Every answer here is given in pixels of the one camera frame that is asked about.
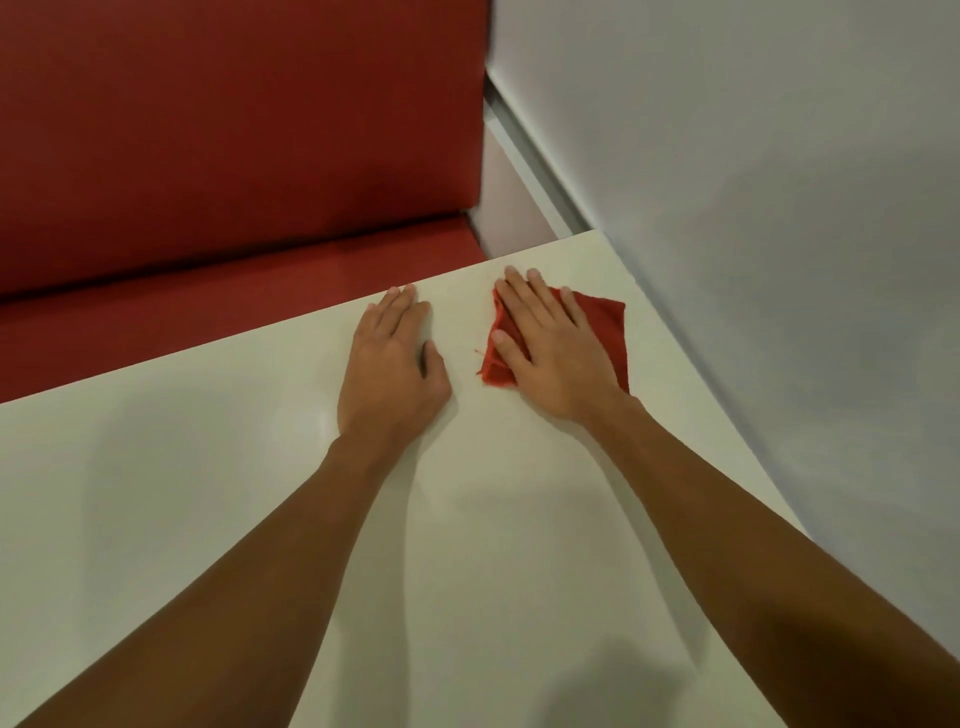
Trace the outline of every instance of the gray wall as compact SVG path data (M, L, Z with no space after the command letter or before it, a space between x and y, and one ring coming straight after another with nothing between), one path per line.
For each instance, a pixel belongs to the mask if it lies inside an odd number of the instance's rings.
M814 538L960 655L958 27L499 0L491 75Z

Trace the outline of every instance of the person's right arm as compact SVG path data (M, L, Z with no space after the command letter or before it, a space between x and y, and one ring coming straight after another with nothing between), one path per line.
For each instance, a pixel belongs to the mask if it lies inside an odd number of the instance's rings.
M531 353L520 391L578 423L629 481L704 613L790 726L958 726L960 664L806 536L673 437L616 383L568 289L508 268L496 290Z

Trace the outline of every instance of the person's left arm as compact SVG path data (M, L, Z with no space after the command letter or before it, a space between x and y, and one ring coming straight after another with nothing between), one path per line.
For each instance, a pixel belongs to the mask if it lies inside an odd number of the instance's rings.
M415 297L392 289L360 321L320 468L21 728L289 723L373 499L450 398L444 361L418 345L429 304Z

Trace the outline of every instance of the hand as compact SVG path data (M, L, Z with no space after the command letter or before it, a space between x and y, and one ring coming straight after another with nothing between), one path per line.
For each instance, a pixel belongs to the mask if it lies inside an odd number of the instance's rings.
M584 425L598 408L625 397L606 350L569 288L561 305L536 269L529 283L513 267L496 282L496 292L510 311L530 350L528 361L504 331L493 344L533 404L554 417Z
M417 289L391 288L371 303L356 332L337 403L342 436L357 436L398 458L450 399L444 359L432 341L418 342L427 302Z

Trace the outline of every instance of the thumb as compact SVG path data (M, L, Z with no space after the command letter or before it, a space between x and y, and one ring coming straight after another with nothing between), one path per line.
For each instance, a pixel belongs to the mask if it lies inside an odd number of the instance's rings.
M449 399L451 394L450 377L446 375L446 364L444 358L437 351L437 345L433 340L427 341L423 345L423 369L426 376L424 380L438 394Z
M510 371L514 373L517 383L519 383L520 379L527 376L534 365L523 355L523 351L520 350L516 341L506 331L500 329L494 331L491 339L497 352L503 357L507 366L510 367Z

